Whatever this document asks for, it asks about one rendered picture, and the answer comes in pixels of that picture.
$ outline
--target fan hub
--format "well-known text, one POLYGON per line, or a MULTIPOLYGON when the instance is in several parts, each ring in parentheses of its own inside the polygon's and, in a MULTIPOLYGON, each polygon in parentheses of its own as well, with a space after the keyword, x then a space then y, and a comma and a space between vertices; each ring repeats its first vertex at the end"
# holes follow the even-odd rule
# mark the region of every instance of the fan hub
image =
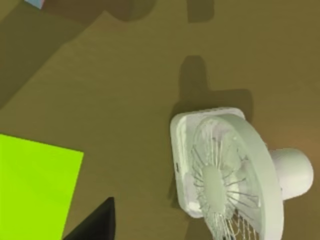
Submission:
POLYGON ((204 194, 212 211, 224 214, 226 210, 226 187, 221 171, 214 165, 202 168, 204 194))

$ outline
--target dark pointed object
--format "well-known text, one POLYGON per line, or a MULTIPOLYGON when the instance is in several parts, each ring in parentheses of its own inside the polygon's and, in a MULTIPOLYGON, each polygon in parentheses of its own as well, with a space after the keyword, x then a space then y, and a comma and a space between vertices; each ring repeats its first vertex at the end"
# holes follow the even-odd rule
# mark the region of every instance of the dark pointed object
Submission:
POLYGON ((109 197, 63 240, 114 240, 115 234, 115 199, 109 197))

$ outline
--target lime green surface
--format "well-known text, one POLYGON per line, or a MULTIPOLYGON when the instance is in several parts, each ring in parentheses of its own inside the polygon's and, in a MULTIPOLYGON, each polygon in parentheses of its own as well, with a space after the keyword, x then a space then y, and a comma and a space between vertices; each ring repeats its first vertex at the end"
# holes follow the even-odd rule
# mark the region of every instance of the lime green surface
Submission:
POLYGON ((61 240, 83 155, 0 135, 0 240, 61 240))

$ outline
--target white cylinder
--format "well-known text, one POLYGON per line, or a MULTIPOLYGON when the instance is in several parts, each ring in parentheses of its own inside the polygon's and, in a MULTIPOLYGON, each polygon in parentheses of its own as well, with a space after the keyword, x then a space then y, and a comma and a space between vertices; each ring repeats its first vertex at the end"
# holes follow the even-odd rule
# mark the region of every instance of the white cylinder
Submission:
POLYGON ((308 157, 300 150, 284 148, 270 151, 277 172, 282 199, 305 194, 314 181, 314 170, 308 157))

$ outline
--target white fan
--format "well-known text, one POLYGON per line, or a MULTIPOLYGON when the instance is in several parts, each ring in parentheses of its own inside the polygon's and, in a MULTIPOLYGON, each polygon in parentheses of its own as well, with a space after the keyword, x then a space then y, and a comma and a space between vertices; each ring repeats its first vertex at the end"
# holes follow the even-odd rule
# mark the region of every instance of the white fan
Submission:
POLYGON ((179 114, 170 133, 179 204, 214 240, 282 238, 283 201, 314 179, 301 151, 268 151, 237 108, 179 114))

